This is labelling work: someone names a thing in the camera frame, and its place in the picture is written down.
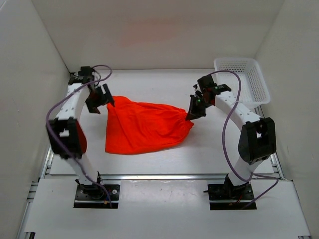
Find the orange shorts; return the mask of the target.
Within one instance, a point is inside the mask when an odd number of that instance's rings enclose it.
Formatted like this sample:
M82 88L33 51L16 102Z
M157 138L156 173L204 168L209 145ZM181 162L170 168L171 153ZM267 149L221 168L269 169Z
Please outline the orange shorts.
M114 100L114 106L106 106L106 153L134 155L176 147L194 126L181 108L134 102L124 96Z

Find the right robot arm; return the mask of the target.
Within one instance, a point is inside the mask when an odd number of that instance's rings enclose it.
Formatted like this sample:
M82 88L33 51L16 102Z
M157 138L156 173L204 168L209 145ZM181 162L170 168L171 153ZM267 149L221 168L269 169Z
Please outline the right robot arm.
M262 118L252 112L225 85L190 95L186 120L205 117L206 109L210 106L227 114L222 128L222 147L231 172L225 178L224 194L229 199L235 199L242 193L242 186L251 181L256 168L276 152L275 123L271 118ZM239 158L235 165L230 162L225 144L229 121L234 122L240 130Z

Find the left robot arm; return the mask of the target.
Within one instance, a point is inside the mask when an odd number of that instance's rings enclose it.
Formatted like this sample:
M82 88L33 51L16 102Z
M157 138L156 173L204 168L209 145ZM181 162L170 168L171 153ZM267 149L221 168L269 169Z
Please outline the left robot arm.
M101 76L96 71L71 75L67 96L57 103L60 111L53 118L46 118L46 129L54 154L64 159L74 170L76 182L83 193L95 200L110 201L110 195L101 183L100 173L93 169L86 154L87 140L79 118L83 107L98 114L98 108L115 105L107 84L99 85Z

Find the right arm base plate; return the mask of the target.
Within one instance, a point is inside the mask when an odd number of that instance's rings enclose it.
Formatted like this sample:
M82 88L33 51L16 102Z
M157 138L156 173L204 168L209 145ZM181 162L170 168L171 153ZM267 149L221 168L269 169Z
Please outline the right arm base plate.
M228 189L226 184L208 184L203 191L208 194L211 211L256 210L255 197L250 183Z

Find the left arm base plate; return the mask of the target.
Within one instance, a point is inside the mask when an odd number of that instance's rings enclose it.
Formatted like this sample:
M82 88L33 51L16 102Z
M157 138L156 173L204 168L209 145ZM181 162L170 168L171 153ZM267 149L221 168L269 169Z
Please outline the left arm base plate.
M104 184L111 202L103 189L97 185L77 185L74 208L79 209L117 209L119 206L120 184Z

